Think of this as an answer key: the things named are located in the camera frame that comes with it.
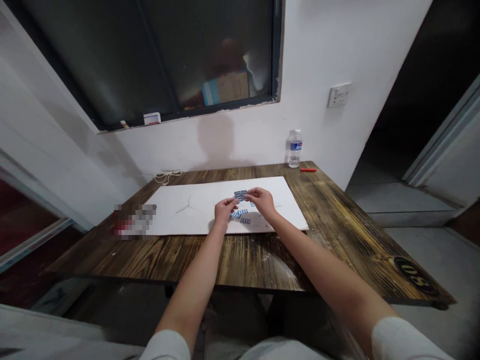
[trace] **plastic bottle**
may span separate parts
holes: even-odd
[[[290,138],[290,154],[288,157],[288,166],[298,168],[300,165],[300,151],[302,150],[302,136],[300,130],[295,130],[295,134]]]

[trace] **white cable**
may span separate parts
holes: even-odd
[[[159,172],[158,174],[155,175],[155,181],[157,183],[162,184],[163,186],[168,185],[170,181],[170,177],[173,176],[180,176],[184,173],[183,170],[178,169],[178,170],[172,170],[172,171],[163,171]]]

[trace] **window frame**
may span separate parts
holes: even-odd
[[[80,85],[75,80],[73,74],[63,63],[60,55],[55,51],[53,46],[48,41],[47,37],[43,33],[40,26],[36,23],[27,9],[18,0],[4,0],[10,11],[17,18],[18,22],[25,29],[26,33],[33,40],[34,44],[38,47],[45,59],[48,61],[53,70],[57,73],[61,81],[65,84],[67,89],[73,95],[75,100],[81,106],[83,111],[96,126],[100,133],[112,132],[117,130],[124,130],[124,127],[120,122],[115,124],[106,124],[103,122],[102,117],[95,109],[91,101],[87,98]],[[215,105],[205,106],[201,108],[191,110],[181,110],[177,94],[175,92],[172,79],[168,72],[163,55],[158,47],[157,41],[153,37],[153,32],[150,29],[150,24],[145,18],[142,2],[136,0],[136,4],[143,20],[145,31],[148,34],[149,41],[155,52],[157,63],[159,65],[159,71],[165,81],[165,87],[169,94],[169,102],[172,105],[173,112],[161,116],[161,122],[170,120],[186,119],[191,117],[198,117],[202,115],[214,114],[219,111],[228,111],[240,109],[242,107],[256,106],[260,104],[271,104],[280,101],[280,88],[281,88],[281,70],[282,70],[282,44],[283,44],[283,19],[285,0],[269,0],[271,3],[271,44],[270,44],[270,90],[271,95],[263,95],[258,97],[249,97],[242,100],[230,101],[219,103]],[[145,125],[143,116],[130,119],[126,121],[126,124],[130,128],[149,126]]]

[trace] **wooden table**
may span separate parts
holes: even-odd
[[[307,235],[347,263],[387,301],[434,306],[456,302],[313,162],[302,162],[300,167],[317,168],[317,172],[300,172],[286,164],[195,171],[172,176],[168,186],[283,176],[306,218]],[[125,205],[144,204],[159,187],[150,181]],[[112,235],[113,225],[110,215],[48,270],[79,277],[176,283],[205,239],[172,235],[120,240]],[[216,284],[266,293],[315,292],[276,233],[225,236]]]

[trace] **window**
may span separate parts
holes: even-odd
[[[281,0],[6,0],[99,130],[275,102]]]

